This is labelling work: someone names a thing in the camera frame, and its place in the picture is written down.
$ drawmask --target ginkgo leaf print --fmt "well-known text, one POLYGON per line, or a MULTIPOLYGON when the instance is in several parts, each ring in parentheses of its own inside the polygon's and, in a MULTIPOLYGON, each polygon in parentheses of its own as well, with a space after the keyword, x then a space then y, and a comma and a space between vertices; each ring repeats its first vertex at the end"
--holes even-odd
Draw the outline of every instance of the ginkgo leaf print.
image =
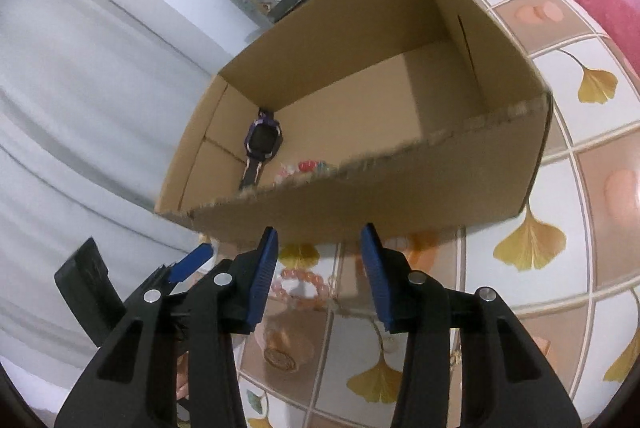
POLYGON ((266 392, 263 392, 262 395, 254 394, 254 392, 248 390, 246 391, 246 398, 249 402, 251 408, 253 408, 256 413, 262 415, 264 412, 264 417, 261 418, 247 418, 247 423, 251 428, 273 428, 271 423, 269 423, 269 396, 266 392), (262 409, 262 400, 264 400, 266 408, 262 409))
POLYGON ((251 428, 273 428, 266 417, 264 419, 247 418, 246 421, 249 423, 251 428))
POLYGON ((290 244, 282 248, 278 254, 278 260, 287 269, 306 271, 318 263, 320 253, 311 244, 290 244))
POLYGON ((494 259, 513 265, 518 271, 542 269, 566 246, 562 230, 537 220, 527 203, 524 221, 516 230, 495 246, 494 259))
POLYGON ((361 398, 369 403, 382 402, 385 404, 395 403, 400 393, 400 383, 402 381, 402 372, 391 368, 385 361, 385 345, 382 334, 378 326, 371 321, 371 325, 378 336, 378 347, 380 355, 378 363, 369 370, 353 376, 347 381, 347 387, 354 394, 358 394, 361 398))
POLYGON ((603 69, 589 69, 568 51, 564 49, 558 50, 573 58, 582 67, 582 83, 580 83, 580 88, 578 89, 578 101, 602 105, 614 98, 618 87, 618 79, 612 72, 603 69))
POLYGON ((636 363, 638 356, 640 356, 640 329, 636 329, 633 339, 631 339, 618 359, 609 367, 603 381, 617 381, 620 383, 625 381, 626 375, 636 363))
POLYGON ((250 390, 246 391, 246 398, 249 401, 251 408, 257 411, 258 414, 262 415, 262 398, 250 390))

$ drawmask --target purple smartwatch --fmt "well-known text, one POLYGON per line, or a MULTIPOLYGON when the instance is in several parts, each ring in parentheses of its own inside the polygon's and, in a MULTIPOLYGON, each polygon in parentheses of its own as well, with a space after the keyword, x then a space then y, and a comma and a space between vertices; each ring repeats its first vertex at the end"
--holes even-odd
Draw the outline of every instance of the purple smartwatch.
POLYGON ((280 124, 273 118, 273 113, 260 109, 258 119, 251 124, 244 139, 246 166, 240 182, 240 190, 258 184, 264 163, 276 155, 281 144, 280 124))

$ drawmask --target watch face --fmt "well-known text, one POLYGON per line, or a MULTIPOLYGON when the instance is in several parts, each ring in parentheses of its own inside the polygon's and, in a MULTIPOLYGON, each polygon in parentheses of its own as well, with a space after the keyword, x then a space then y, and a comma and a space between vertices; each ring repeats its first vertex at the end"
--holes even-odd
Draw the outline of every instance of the watch face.
POLYGON ((249 148, 255 153, 268 155, 273 151, 277 140, 278 131, 275 127, 259 123, 249 138, 249 148))

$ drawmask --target box flap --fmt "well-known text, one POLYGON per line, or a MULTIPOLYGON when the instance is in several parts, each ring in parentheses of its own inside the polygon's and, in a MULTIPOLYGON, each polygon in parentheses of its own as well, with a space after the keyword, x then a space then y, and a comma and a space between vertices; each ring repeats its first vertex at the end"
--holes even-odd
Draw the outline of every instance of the box flap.
POLYGON ((260 185, 282 165, 308 159, 339 165, 420 141, 485 112, 450 40, 432 42, 367 67, 276 113, 284 133, 260 185))
POLYGON ((473 0, 435 2, 449 35, 468 59, 489 110, 546 92, 546 85, 519 44, 473 0))
POLYGON ((162 182, 162 189, 155 207, 156 213, 165 214, 182 209, 180 203, 191 175, 191 168, 226 87, 226 81, 222 76, 214 76, 211 85, 200 98, 198 106, 182 133, 178 148, 162 182))
POLYGON ((184 189, 181 210, 190 210, 210 196, 223 199, 238 193, 244 163, 208 140, 200 144, 184 189))
POLYGON ((229 85, 211 118, 206 137, 244 163, 244 138, 258 117, 258 106, 229 85))
POLYGON ((367 221, 389 238, 425 224, 441 229, 516 215, 530 190, 522 181, 533 179, 540 160, 549 103, 544 94, 401 150, 306 182, 253 189, 189 216, 195 229, 222 241, 254 241, 273 226, 283 242, 328 243, 356 239, 367 221))
POLYGON ((259 107, 283 107, 369 65, 446 38, 433 0, 311 0, 220 74, 259 107))

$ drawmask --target pink bead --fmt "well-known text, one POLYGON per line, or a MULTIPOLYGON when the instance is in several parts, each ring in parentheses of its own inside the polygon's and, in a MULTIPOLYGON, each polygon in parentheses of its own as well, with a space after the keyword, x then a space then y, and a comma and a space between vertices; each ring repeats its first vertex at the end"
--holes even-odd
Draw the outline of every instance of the pink bead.
POLYGON ((313 172, 318 166, 318 161, 300 161, 298 163, 298 170, 300 172, 313 172))

